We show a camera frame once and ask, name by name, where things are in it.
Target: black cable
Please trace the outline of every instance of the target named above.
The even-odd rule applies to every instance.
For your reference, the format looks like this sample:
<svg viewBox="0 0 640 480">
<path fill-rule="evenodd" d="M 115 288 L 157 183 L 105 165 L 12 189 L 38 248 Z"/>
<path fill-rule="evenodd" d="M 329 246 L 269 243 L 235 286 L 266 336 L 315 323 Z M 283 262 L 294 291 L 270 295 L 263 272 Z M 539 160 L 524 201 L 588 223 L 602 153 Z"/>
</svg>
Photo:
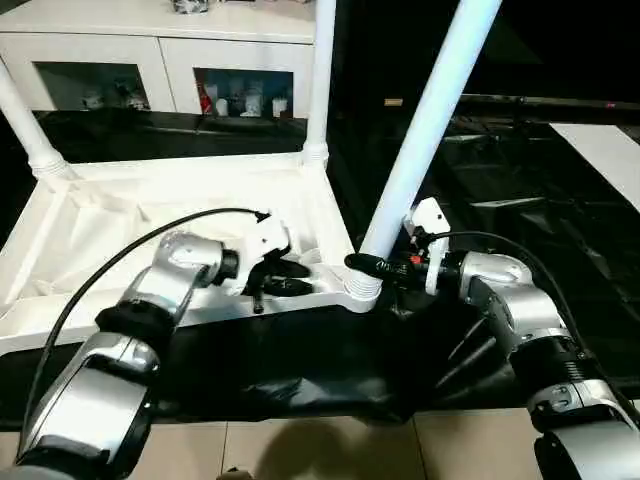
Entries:
<svg viewBox="0 0 640 480">
<path fill-rule="evenodd" d="M 73 294 L 71 299 L 67 302 L 65 307 L 62 309 L 60 316 L 54 323 L 51 331 L 49 332 L 49 336 L 44 344 L 42 350 L 42 356 L 40 357 L 40 361 L 38 362 L 38 366 L 36 367 L 36 371 L 33 375 L 33 381 L 31 383 L 31 388 L 29 390 L 29 396 L 27 397 L 27 405 L 24 411 L 24 416 L 22 419 L 22 428 L 20 429 L 20 438 L 18 442 L 18 452 L 22 450 L 22 442 L 24 441 L 24 437 L 26 434 L 27 425 L 29 423 L 29 419 L 31 414 L 33 413 L 33 407 L 36 402 L 36 399 L 39 398 L 39 390 L 40 383 L 42 382 L 42 374 L 44 372 L 44 368 L 51 356 L 51 352 L 53 351 L 53 346 L 55 345 L 60 332 L 62 331 L 62 327 L 64 326 L 64 322 L 67 320 L 67 317 L 71 313 L 71 310 L 78 304 L 80 299 L 87 293 L 87 290 L 96 283 L 100 277 L 102 277 L 111 267 L 113 267 L 116 263 L 122 260 L 125 256 L 131 253 L 133 250 L 138 248 L 140 245 L 148 242 L 152 238 L 160 235 L 161 233 L 166 232 L 167 230 L 171 230 L 174 227 L 182 225 L 184 223 L 190 222 L 191 220 L 195 220 L 197 218 L 206 217 L 209 215 L 217 215 L 220 213 L 250 213 L 258 217 L 258 221 L 268 217 L 268 214 L 258 212 L 256 210 L 251 210 L 248 208 L 214 208 L 210 210 L 203 210 L 201 212 L 193 213 L 191 215 L 187 215 L 185 217 L 179 218 L 172 222 L 169 222 L 161 227 L 152 230 L 151 232 L 143 235 L 138 238 L 134 242 L 127 245 L 125 248 L 116 253 L 113 257 L 111 257 L 102 267 L 100 267 L 93 275 L 89 277 L 89 279 L 82 284 L 82 286 Z"/>
<path fill-rule="evenodd" d="M 439 240 L 441 238 L 452 238 L 452 237 L 481 237 L 481 238 L 489 238 L 492 240 L 498 240 L 506 245 L 509 245 L 512 248 L 515 248 L 521 254 L 523 254 L 531 263 L 534 264 L 535 268 L 544 274 L 547 278 L 548 282 L 551 284 L 557 302 L 560 305 L 561 313 L 563 314 L 564 322 L 567 326 L 567 329 L 573 336 L 574 340 L 578 344 L 578 346 L 583 350 L 585 355 L 588 355 L 591 359 L 593 359 L 596 368 L 598 369 L 598 373 L 602 376 L 603 380 L 609 384 L 609 388 L 616 396 L 616 399 L 620 403 L 621 407 L 625 410 L 625 412 L 629 415 L 631 419 L 634 420 L 636 425 L 640 427 L 640 413 L 635 409 L 631 401 L 625 397 L 622 392 L 615 386 L 611 378 L 605 373 L 602 365 L 596 358 L 596 356 L 589 350 L 587 343 L 584 341 L 582 335 L 580 335 L 580 331 L 578 330 L 578 325 L 575 321 L 575 317 L 571 312 L 571 308 L 569 307 L 569 302 L 567 302 L 566 297 L 564 296 L 564 292 L 560 285 L 556 281 L 553 274 L 549 271 L 549 269 L 542 263 L 537 256 L 535 256 L 528 248 L 523 245 L 515 242 L 507 237 L 503 237 L 502 235 L 497 235 L 495 233 L 483 232 L 480 230 L 464 230 L 459 232 L 444 232 L 444 233 L 436 233 L 436 234 L 428 234 L 426 238 L 426 243 L 430 244 Z"/>
</svg>

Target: white pole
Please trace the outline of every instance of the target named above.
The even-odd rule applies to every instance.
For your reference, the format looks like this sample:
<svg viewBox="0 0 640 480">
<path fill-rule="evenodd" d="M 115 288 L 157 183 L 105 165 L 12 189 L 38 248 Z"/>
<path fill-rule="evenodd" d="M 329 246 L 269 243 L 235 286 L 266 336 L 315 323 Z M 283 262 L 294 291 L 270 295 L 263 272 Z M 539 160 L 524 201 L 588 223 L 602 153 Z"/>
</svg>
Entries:
<svg viewBox="0 0 640 480">
<path fill-rule="evenodd" d="M 51 146 L 40 124 L 23 102 L 13 80 L 0 60 L 0 108 L 29 157 L 38 179 L 72 179 L 75 174 L 62 155 Z"/>
<path fill-rule="evenodd" d="M 329 159 L 327 147 L 327 113 L 331 86 L 333 28 L 336 20 L 336 0 L 316 0 L 316 36 L 313 51 L 313 74 L 309 102 L 307 139 L 302 149 L 304 162 Z"/>
<path fill-rule="evenodd" d="M 398 158 L 378 202 L 361 253 L 387 258 L 442 140 L 501 0 L 460 0 L 440 53 L 422 92 Z M 378 295 L 380 281 L 354 272 L 352 295 Z"/>
</svg>

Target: black table surface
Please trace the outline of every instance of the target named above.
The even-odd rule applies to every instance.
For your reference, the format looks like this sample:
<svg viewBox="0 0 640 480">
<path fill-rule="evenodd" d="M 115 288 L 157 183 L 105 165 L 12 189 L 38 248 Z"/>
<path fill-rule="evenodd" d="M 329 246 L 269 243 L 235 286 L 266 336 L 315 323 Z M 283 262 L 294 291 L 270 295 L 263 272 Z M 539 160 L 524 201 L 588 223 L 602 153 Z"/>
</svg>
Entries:
<svg viewBox="0 0 640 480">
<path fill-rule="evenodd" d="M 275 153 L 299 150 L 304 141 L 304 124 L 296 121 L 238 124 L 124 111 L 56 112 L 40 121 L 72 163 Z M 331 122 L 328 174 L 355 245 L 405 127 Z M 35 182 L 12 132 L 3 127 L 0 135 L 11 170 L 2 179 L 4 241 Z M 607 373 L 640 396 L 640 214 L 598 172 L 548 126 L 456 118 L 418 198 L 432 195 L 454 229 L 500 233 L 539 255 Z M 405 242 L 401 236 L 397 248 Z M 368 314 L 327 307 L 182 328 L 161 375 L 160 418 L 344 414 L 403 421 L 420 409 L 521 405 L 489 333 L 465 335 L 476 321 L 469 307 L 389 288 Z M 76 348 L 57 347 L 47 381 Z M 19 426 L 39 353 L 0 357 L 0 428 Z"/>
</svg>

